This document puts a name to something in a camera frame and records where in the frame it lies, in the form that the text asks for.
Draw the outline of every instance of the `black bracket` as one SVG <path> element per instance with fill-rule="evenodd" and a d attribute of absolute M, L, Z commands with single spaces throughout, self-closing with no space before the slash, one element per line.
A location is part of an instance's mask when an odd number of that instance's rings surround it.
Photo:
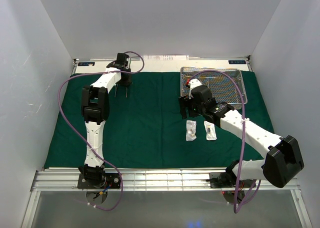
<path fill-rule="evenodd" d="M 99 189 L 103 190 L 105 187 L 110 186 L 109 189 L 119 189 L 121 187 L 121 177 L 118 173 L 103 173 L 103 183 L 100 185 L 93 185 L 90 181 L 86 180 L 83 174 L 79 175 L 78 189 Z"/>
<path fill-rule="evenodd" d="M 105 182 L 105 178 L 103 177 L 104 168 L 104 166 L 89 167 L 85 164 L 84 167 L 79 167 L 78 169 L 86 182 L 93 186 L 99 186 Z"/>
<path fill-rule="evenodd" d="M 239 163 L 239 160 L 233 161 L 226 169 L 225 172 L 217 174 L 216 172 L 209 173 L 210 179 L 207 180 L 210 182 L 211 188 L 226 188 L 226 187 L 235 187 L 237 177 L 233 173 L 232 169 Z M 244 180 L 241 181 L 244 188 L 251 187 L 253 180 Z"/>
<path fill-rule="evenodd" d="M 287 136 L 269 149 L 263 174 L 272 185 L 282 188 L 305 167 L 299 144 L 294 137 Z"/>
<path fill-rule="evenodd" d="M 188 109 L 189 117 L 197 117 L 197 116 L 199 116 L 199 114 L 197 114 L 192 109 L 192 102 L 193 102 L 193 100 L 189 99 L 188 95 L 179 98 L 180 114 L 182 115 L 182 119 L 186 119 L 187 118 L 186 109 Z"/>
<path fill-rule="evenodd" d="M 121 71 L 131 72 L 130 68 L 130 56 L 125 53 L 118 53 L 116 61 L 113 61 L 107 65 L 107 68 L 115 67 Z M 121 73 L 121 80 L 117 82 L 118 85 L 129 87 L 132 84 L 132 75 L 127 73 Z"/>
<path fill-rule="evenodd" d="M 108 90 L 105 87 L 83 87 L 81 115 L 85 122 L 96 122 L 99 125 L 109 117 L 109 110 Z"/>

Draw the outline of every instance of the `aluminum frame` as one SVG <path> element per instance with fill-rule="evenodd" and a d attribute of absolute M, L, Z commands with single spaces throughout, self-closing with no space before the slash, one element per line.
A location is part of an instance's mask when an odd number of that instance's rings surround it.
<path fill-rule="evenodd" d="M 209 173 L 221 173 L 225 168 L 196 168 L 196 169 L 120 169 L 123 179 L 123 190 L 135 192 L 152 191 L 232 191 L 233 188 L 211 188 L 206 179 Z M 76 168 L 49 168 L 36 172 L 31 188 L 30 199 L 24 216 L 22 228 L 32 227 L 32 222 L 38 206 L 41 192 L 54 191 L 96 191 L 96 189 L 78 189 L 80 172 Z M 291 190 L 301 227 L 312 228 L 310 219 L 303 202 L 297 178 L 293 178 L 281 190 Z M 262 181 L 260 190 L 280 190 L 268 181 Z"/>

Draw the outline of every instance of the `metal rail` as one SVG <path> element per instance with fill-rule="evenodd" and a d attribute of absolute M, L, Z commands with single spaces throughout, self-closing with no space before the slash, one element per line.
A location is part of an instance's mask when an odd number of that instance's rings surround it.
<path fill-rule="evenodd" d="M 124 191 L 232 191 L 234 188 L 211 188 L 209 173 L 220 174 L 225 168 L 203 169 L 169 169 L 139 170 L 120 169 Z M 83 191 L 78 189 L 79 171 L 76 168 L 52 168 L 37 172 L 32 191 Z M 262 181 L 260 190 L 278 190 L 267 181 Z M 292 179 L 283 189 L 299 189 L 296 178 Z"/>

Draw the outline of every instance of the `blue label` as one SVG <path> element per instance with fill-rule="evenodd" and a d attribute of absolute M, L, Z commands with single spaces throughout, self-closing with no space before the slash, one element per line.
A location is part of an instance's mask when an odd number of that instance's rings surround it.
<path fill-rule="evenodd" d="M 246 64 L 245 60 L 229 60 L 229 64 Z"/>
<path fill-rule="evenodd" d="M 79 62 L 78 66 L 94 66 L 95 62 Z"/>

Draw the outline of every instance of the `green cloth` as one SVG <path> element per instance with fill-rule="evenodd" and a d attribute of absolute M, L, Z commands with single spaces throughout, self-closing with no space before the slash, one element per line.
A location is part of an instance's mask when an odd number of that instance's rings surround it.
<path fill-rule="evenodd" d="M 264 129 L 273 127 L 253 72 L 242 72 L 248 103 L 245 115 Z M 203 117 L 196 120 L 196 139 L 186 141 L 186 121 L 182 120 L 178 97 L 178 72 L 142 72 L 132 76 L 128 89 L 120 87 L 116 98 L 109 95 L 110 116 L 103 131 L 103 156 L 120 168 L 168 169 L 225 167 L 240 156 L 241 139 L 218 127 L 217 140 L 207 141 Z M 81 116 L 81 94 L 99 75 L 79 77 L 67 86 L 62 108 L 71 124 L 86 137 Z M 48 167 L 78 167 L 84 164 L 86 144 L 70 129 L 59 114 L 49 153 Z M 261 159 L 246 145 L 245 160 Z"/>

